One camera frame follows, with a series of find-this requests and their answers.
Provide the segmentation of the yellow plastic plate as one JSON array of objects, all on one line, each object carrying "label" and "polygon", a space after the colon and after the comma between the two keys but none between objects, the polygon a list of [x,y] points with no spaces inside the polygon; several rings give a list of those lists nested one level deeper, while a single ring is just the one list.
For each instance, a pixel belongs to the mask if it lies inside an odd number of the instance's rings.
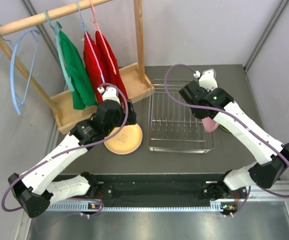
[{"label": "yellow plastic plate", "polygon": [[127,125],[113,138],[104,142],[112,153],[127,155],[139,148],[143,140],[143,131],[139,124]]}]

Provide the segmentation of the pink plastic plate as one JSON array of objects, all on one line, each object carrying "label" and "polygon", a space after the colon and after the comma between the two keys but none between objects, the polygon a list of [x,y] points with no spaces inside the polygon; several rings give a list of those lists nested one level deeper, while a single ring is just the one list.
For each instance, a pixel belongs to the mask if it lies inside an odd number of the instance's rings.
[{"label": "pink plastic plate", "polygon": [[210,117],[203,118],[201,122],[205,131],[208,133],[212,133],[219,126],[219,124],[215,120],[211,119]]}]

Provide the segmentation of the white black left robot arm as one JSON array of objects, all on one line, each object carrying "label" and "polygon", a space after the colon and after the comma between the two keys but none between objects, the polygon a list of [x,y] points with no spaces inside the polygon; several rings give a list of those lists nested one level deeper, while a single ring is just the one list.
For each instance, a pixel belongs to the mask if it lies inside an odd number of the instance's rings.
[{"label": "white black left robot arm", "polygon": [[115,100],[100,103],[90,119],[78,122],[62,142],[38,164],[22,174],[8,178],[12,195],[29,218],[35,218],[59,201],[70,198],[90,199],[97,195],[99,183],[89,172],[73,178],[55,178],[73,161],[103,143],[114,128],[135,125],[137,115],[130,99],[127,110]]}]

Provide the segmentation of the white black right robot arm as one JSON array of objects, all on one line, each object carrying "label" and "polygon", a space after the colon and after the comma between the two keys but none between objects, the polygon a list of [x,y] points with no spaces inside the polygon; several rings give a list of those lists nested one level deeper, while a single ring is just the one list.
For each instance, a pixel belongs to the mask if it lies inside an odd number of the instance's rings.
[{"label": "white black right robot arm", "polygon": [[201,120],[209,117],[224,126],[255,158],[254,163],[229,170],[216,183],[207,185],[204,189],[207,198],[229,198],[241,188],[257,185],[270,189],[275,184],[288,167],[289,142],[283,144],[267,134],[220,87],[207,91],[198,82],[191,81],[179,94],[191,105],[194,117]]}]

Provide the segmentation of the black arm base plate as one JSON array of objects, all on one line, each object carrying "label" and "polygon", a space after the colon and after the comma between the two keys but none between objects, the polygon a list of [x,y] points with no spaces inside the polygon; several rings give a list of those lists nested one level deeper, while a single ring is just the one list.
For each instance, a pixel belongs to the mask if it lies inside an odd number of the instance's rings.
[{"label": "black arm base plate", "polygon": [[233,194],[201,184],[200,182],[102,182],[94,190],[102,199],[122,196],[184,196],[189,195],[198,200],[217,200],[232,198]]}]

